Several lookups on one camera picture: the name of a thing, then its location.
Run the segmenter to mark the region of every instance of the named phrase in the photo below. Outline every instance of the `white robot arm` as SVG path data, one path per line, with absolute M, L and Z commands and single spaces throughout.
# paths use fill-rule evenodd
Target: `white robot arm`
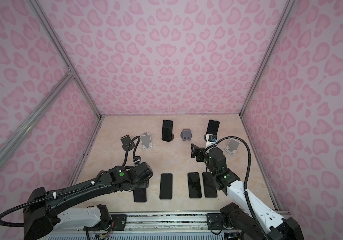
M 217 148 L 217 145 L 226 139 L 237 139 L 247 148 L 249 159 L 246 184 L 227 167 L 226 157 L 222 150 Z M 241 229 L 253 239 L 303 240 L 301 228 L 293 218 L 285 219 L 245 189 L 251 165 L 251 153 L 246 142 L 235 136 L 217 140 L 217 136 L 213 134 L 205 135 L 205 140 L 205 148 L 192 144 L 191 157 L 197 162 L 204 162 L 213 176 L 217 190 L 222 190 L 241 207 L 231 203 L 222 208 L 224 224 Z

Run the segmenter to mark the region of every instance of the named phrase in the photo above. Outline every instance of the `black phone stand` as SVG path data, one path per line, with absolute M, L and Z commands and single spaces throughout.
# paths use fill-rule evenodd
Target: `black phone stand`
M 131 139 L 129 135 L 124 136 L 125 141 L 122 141 L 123 138 L 121 137 L 121 142 L 122 142 L 122 149 L 124 151 L 126 151 L 126 149 L 128 148 L 128 144 L 130 143 Z M 134 148 L 134 142 L 132 142 L 129 146 L 129 151 L 132 150 Z
M 165 142 L 171 142 L 171 141 L 173 141 L 173 139 L 174 139 L 174 134 L 172 133 L 171 134 L 171 140 L 170 141 L 165 141 Z

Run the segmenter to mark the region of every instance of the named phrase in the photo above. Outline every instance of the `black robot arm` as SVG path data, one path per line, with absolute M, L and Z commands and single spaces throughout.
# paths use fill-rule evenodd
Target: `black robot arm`
M 116 166 L 109 171 L 100 171 L 96 178 L 64 189 L 46 192 L 44 187 L 40 187 L 31 193 L 27 203 L 1 213 L 0 225 L 23 227 L 24 240 L 35 240 L 49 234 L 61 221 L 58 215 L 66 209 L 100 195 L 134 190 L 146 183 L 152 175 L 150 166 L 143 162 L 129 170 L 124 166 Z M 24 223 L 2 221 L 7 214 L 22 208 Z M 101 215 L 106 212 L 107 216 L 104 219 L 110 220 L 106 206 L 101 205 L 99 209 Z M 105 228 L 103 226 L 98 226 L 99 230 L 107 227 L 107 225 Z

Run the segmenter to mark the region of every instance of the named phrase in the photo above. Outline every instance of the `pink leopard print wall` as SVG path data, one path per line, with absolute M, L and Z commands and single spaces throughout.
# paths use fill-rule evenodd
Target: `pink leopard print wall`
M 63 77 L 63 66 L 25 2 L 0 1 L 0 148 Z
M 285 0 L 42 0 L 103 114 L 239 113 Z
M 305 239 L 343 239 L 343 0 L 301 0 L 246 117 Z
M 25 203 L 38 187 L 66 187 L 95 123 L 71 82 L 0 171 L 0 213 Z M 5 219 L 23 222 L 22 210 Z M 0 239 L 22 238 L 22 228 L 0 226 Z

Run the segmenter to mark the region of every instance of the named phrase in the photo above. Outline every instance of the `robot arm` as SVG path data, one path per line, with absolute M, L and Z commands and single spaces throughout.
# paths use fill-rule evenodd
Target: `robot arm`
M 249 190 L 247 193 L 251 206 L 248 205 L 244 183 L 227 167 L 226 157 L 223 155 L 222 150 L 217 148 L 217 136 L 206 135 L 205 139 L 207 140 L 206 148 L 191 145 L 191 157 L 195 158 L 197 162 L 204 162 L 213 175 L 217 190 L 222 190 L 226 195 L 234 199 L 246 212 L 242 211 L 235 203 L 228 204 L 221 209 L 224 224 L 227 227 L 242 230 L 252 239 L 264 239 L 264 235 L 261 234 L 259 228 L 256 227 L 255 220 L 251 217 L 251 208 L 268 238 L 273 240 L 303 240 L 301 228 L 293 218 L 283 218 Z
M 0 225 L 23 227 L 24 240 L 36 240 L 60 228 L 85 226 L 85 231 L 105 230 L 111 226 L 111 217 L 105 205 L 65 210 L 100 195 L 143 187 L 152 175 L 150 166 L 143 162 L 129 170 L 116 166 L 109 171 L 101 171 L 94 179 L 64 189 L 46 192 L 44 187 L 40 187 L 31 193 L 26 204 L 0 214 Z M 1 220 L 21 208 L 24 209 L 24 223 Z

